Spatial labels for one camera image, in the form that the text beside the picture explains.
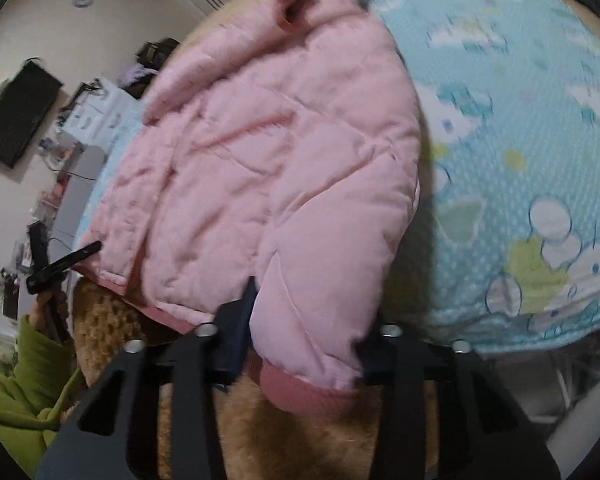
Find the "person's hand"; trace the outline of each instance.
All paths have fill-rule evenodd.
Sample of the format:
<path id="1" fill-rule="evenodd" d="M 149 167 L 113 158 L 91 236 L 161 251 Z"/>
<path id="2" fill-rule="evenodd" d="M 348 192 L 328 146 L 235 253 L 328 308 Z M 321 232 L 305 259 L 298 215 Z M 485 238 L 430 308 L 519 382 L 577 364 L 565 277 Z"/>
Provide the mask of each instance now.
<path id="1" fill-rule="evenodd" d="M 69 317 L 69 308 L 66 305 L 66 294 L 61 291 L 52 292 L 51 290 L 46 290 L 45 292 L 40 292 L 36 296 L 36 304 L 33 306 L 31 314 L 29 314 L 29 324 L 38 332 L 45 335 L 46 320 L 44 309 L 46 308 L 46 304 L 54 297 L 58 306 L 58 314 L 62 320 L 66 320 Z"/>
<path id="2" fill-rule="evenodd" d="M 72 411 L 77 405 L 78 403 L 76 402 L 73 406 L 69 406 L 66 410 L 64 410 L 64 412 L 60 413 L 60 424 L 64 424 L 66 421 L 69 420 Z"/>

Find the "black wire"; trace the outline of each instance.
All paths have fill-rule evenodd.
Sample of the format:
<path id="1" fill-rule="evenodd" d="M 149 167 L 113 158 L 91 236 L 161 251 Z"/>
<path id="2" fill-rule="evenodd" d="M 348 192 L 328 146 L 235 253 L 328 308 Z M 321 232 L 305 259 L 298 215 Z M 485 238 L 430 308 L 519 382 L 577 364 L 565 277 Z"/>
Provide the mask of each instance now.
<path id="1" fill-rule="evenodd" d="M 51 238 L 49 238 L 49 241 L 51 240 L 58 240 L 62 245 L 64 245 L 67 249 L 69 249 L 70 251 L 73 251 L 73 248 L 69 247 L 67 244 L 65 244 L 60 238 L 56 238 L 55 236 L 52 236 Z"/>
<path id="2" fill-rule="evenodd" d="M 74 237 L 74 235 L 72 235 L 72 234 L 69 234 L 69 233 L 65 233 L 64 231 L 62 231 L 62 230 L 58 229 L 57 227 L 54 227 L 54 231 L 58 231 L 60 234 L 62 234 L 62 235 L 66 235 L 66 236 L 68 236 L 69 238 L 73 238 L 73 237 Z"/>
<path id="3" fill-rule="evenodd" d="M 22 66 L 20 67 L 20 69 L 22 70 L 22 68 L 29 62 L 37 62 L 36 65 L 38 65 L 40 68 L 44 69 L 45 68 L 45 60 L 42 59 L 41 57 L 38 56 L 34 56 L 34 57 L 29 57 L 28 59 L 25 59 L 24 62 L 22 63 Z"/>
<path id="4" fill-rule="evenodd" d="M 65 170 L 51 170 L 51 171 L 55 171 L 56 173 L 66 173 L 67 175 L 78 176 L 80 178 L 83 178 L 84 180 L 93 180 L 94 182 L 97 180 L 97 178 L 89 178 L 88 176 L 78 175 L 77 173 L 72 173 L 71 171 L 65 171 Z"/>

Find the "cable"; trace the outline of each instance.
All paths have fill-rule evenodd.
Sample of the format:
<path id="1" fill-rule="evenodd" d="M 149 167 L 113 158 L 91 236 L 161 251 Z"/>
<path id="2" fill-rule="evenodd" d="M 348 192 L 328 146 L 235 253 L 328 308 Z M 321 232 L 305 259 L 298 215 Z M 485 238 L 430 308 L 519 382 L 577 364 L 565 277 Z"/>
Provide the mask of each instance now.
<path id="1" fill-rule="evenodd" d="M 57 228 L 57 227 L 55 227 L 55 226 L 54 226 L 54 231 L 58 231 L 60 234 L 62 234 L 62 235 L 66 235 L 66 236 L 68 236 L 69 238 L 74 238 L 74 235 L 72 235 L 71 233 L 65 233 L 64 231 L 62 231 L 62 230 L 58 229 L 58 228 Z"/>
<path id="2" fill-rule="evenodd" d="M 558 379 L 558 387 L 560 388 L 560 394 L 562 396 L 562 401 L 564 402 L 565 410 L 570 409 L 571 407 L 571 396 L 569 394 L 569 388 L 567 386 L 566 381 L 564 380 L 564 376 L 558 367 L 558 363 L 555 359 L 555 355 L 553 352 L 549 352 L 549 356 L 551 357 L 552 364 L 554 366 L 555 375 Z"/>
<path id="3" fill-rule="evenodd" d="M 71 171 L 65 171 L 65 170 L 51 170 L 51 171 L 55 171 L 56 173 L 66 173 L 67 175 L 77 176 L 79 178 L 83 178 L 84 180 L 93 180 L 94 182 L 97 180 L 97 178 L 90 178 L 88 176 L 78 175 L 77 173 L 72 173 Z"/>
<path id="4" fill-rule="evenodd" d="M 67 249 L 69 249 L 70 251 L 73 251 L 73 249 L 71 247 L 69 247 L 67 244 L 65 244 L 60 238 L 56 238 L 55 236 L 52 236 L 51 238 L 49 238 L 49 241 L 51 241 L 51 240 L 58 240 Z"/>
<path id="5" fill-rule="evenodd" d="M 40 68 L 42 68 L 44 70 L 45 68 L 45 60 L 42 59 L 41 57 L 38 56 L 34 56 L 34 57 L 29 57 L 27 59 L 24 60 L 24 62 L 22 63 L 20 70 L 22 70 L 24 68 L 24 66 L 29 62 L 36 62 L 36 65 L 38 65 Z"/>
<path id="6" fill-rule="evenodd" d="M 49 163 L 46 161 L 46 158 L 45 158 L 45 157 L 41 156 L 40 158 L 41 158 L 41 159 L 44 161 L 44 163 L 45 163 L 45 166 L 46 166 L 46 167 L 48 167 L 48 168 L 49 168 L 49 170 L 50 170 L 50 171 L 53 171 L 54 173 L 66 173 L 66 174 L 68 174 L 68 175 L 73 175 L 73 176 L 77 176 L 77 177 L 79 177 L 79 178 L 83 178 L 84 180 L 93 180 L 94 182 L 97 180 L 97 178 L 90 178 L 90 177 L 88 177 L 88 176 L 78 175 L 77 173 L 73 173 L 72 171 L 65 171 L 65 170 L 54 170 L 54 169 L 53 169 L 53 168 L 52 168 L 52 167 L 49 165 Z"/>

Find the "cartoon print blanket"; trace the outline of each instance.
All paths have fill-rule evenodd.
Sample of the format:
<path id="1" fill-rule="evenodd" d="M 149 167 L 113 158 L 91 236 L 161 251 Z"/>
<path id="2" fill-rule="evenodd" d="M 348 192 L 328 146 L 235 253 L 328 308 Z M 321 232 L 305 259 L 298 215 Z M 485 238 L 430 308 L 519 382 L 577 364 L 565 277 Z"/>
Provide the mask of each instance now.
<path id="1" fill-rule="evenodd" d="M 426 117 L 391 316 L 482 352 L 600 329 L 600 42 L 560 0 L 370 0 Z"/>

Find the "jacket cuff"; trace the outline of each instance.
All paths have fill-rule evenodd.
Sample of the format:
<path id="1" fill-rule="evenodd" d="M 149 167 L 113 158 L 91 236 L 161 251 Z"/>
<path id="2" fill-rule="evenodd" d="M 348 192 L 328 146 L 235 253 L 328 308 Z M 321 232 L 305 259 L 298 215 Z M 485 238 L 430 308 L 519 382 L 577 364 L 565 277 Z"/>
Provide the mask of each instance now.
<path id="1" fill-rule="evenodd" d="M 307 416 L 318 422 L 333 422 L 346 415 L 355 405 L 357 390 L 318 388 L 306 383 L 267 361 L 262 361 L 258 374 L 257 360 L 251 361 L 247 373 L 256 382 L 264 396 L 283 412 Z"/>

